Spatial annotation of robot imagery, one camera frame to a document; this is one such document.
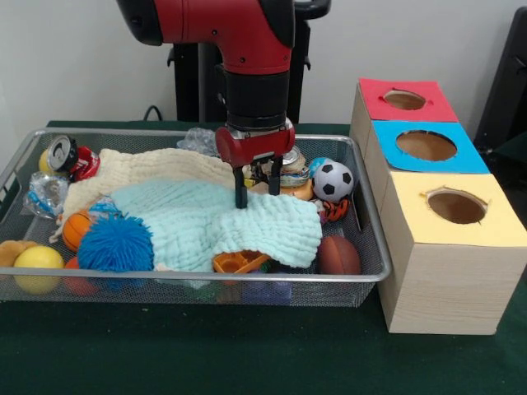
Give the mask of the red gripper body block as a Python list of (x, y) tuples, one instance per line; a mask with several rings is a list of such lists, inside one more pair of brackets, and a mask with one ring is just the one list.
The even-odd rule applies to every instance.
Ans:
[(217, 151), (232, 167), (243, 167), (257, 160), (278, 158), (295, 144), (295, 129), (286, 119), (279, 129), (269, 131), (239, 131), (227, 126), (215, 132)]

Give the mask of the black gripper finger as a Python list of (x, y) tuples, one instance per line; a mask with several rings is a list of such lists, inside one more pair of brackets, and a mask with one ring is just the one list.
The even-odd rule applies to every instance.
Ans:
[(245, 176), (242, 167), (235, 167), (233, 169), (233, 175), (235, 178), (235, 202), (236, 207), (244, 209), (247, 207), (248, 196), (247, 187), (245, 186)]
[(280, 193), (280, 181), (281, 181), (281, 169), (282, 169), (282, 156), (273, 158), (271, 165), (271, 172), (268, 176), (268, 193), (279, 194)]

